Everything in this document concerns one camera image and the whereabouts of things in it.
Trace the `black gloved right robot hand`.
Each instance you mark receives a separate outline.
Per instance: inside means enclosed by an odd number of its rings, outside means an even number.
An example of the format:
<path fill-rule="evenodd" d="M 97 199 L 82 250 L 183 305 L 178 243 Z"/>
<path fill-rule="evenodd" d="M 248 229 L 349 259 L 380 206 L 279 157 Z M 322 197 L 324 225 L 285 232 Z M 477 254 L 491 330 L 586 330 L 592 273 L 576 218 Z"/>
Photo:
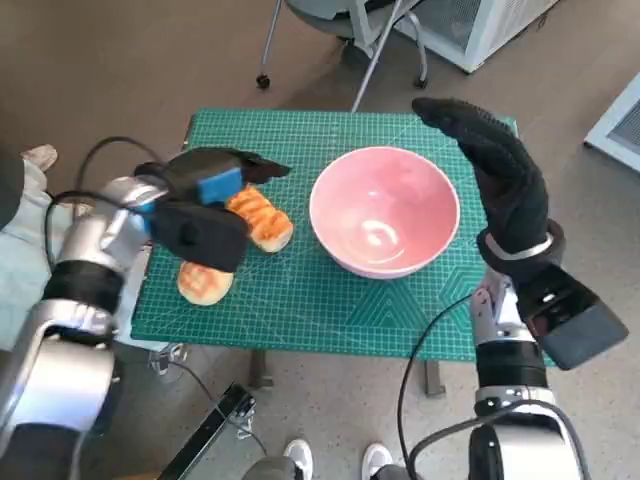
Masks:
<path fill-rule="evenodd" d="M 456 141 L 471 163 L 489 233 L 508 254 L 546 241 L 548 194 L 542 173 L 511 128 L 490 112 L 458 99 L 419 97 L 412 110 Z"/>

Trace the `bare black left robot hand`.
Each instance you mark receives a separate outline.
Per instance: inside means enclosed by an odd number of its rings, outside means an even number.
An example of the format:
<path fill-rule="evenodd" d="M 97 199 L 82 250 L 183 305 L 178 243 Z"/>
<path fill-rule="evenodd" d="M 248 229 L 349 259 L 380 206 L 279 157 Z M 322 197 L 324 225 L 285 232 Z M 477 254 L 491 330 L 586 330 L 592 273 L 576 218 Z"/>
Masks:
<path fill-rule="evenodd" d="M 198 147 L 169 161 L 161 173 L 177 198 L 224 204 L 247 185 L 287 176 L 291 168 L 260 154 L 226 147 Z"/>

